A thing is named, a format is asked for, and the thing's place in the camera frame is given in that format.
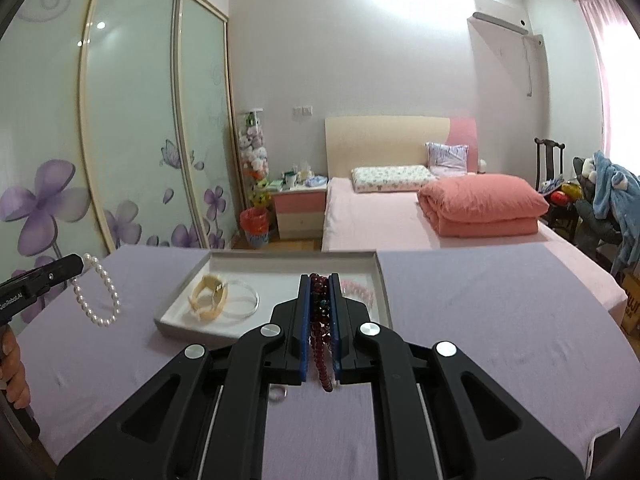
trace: drawer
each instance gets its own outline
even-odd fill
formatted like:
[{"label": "drawer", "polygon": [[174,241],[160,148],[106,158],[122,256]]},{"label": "drawer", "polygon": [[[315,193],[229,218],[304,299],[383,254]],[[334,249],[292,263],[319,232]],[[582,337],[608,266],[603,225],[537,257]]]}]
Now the drawer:
[{"label": "drawer", "polygon": [[322,212],[326,205],[326,193],[315,191],[309,193],[283,193],[273,197],[276,212],[280,213],[314,213]]},{"label": "drawer", "polygon": [[278,213],[280,238],[321,238],[324,212]]}]

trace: patterned pillow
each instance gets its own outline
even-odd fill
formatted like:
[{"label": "patterned pillow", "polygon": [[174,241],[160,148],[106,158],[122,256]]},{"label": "patterned pillow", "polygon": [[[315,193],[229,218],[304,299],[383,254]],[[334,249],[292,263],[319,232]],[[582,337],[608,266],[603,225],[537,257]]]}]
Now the patterned pillow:
[{"label": "patterned pillow", "polygon": [[429,169],[435,176],[454,176],[466,174],[466,144],[448,146],[437,142],[427,142],[427,160]]},{"label": "patterned pillow", "polygon": [[351,171],[356,193],[418,191],[435,177],[424,166],[378,166]]}]

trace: pink comforter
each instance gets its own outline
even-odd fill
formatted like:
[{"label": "pink comforter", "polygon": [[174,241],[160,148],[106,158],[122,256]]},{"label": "pink comforter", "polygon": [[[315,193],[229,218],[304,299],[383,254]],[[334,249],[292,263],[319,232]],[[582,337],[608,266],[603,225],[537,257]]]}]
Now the pink comforter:
[{"label": "pink comforter", "polygon": [[467,174],[428,182],[418,203],[440,236],[482,238],[538,232],[548,204],[525,180]]}]

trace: headboard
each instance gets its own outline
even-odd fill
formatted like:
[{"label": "headboard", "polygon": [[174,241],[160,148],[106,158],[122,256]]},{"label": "headboard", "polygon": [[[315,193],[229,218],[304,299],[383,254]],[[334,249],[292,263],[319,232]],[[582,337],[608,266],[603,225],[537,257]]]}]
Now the headboard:
[{"label": "headboard", "polygon": [[355,116],[324,120],[329,177],[351,177],[361,166],[426,163],[425,142],[468,144],[467,171],[478,168],[478,139],[473,119]]}]

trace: nightstand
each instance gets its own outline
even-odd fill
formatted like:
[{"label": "nightstand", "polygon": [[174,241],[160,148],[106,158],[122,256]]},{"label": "nightstand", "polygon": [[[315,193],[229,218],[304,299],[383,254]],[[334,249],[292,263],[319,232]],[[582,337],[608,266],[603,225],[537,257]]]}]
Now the nightstand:
[{"label": "nightstand", "polygon": [[326,185],[272,192],[281,240],[322,238]]}]

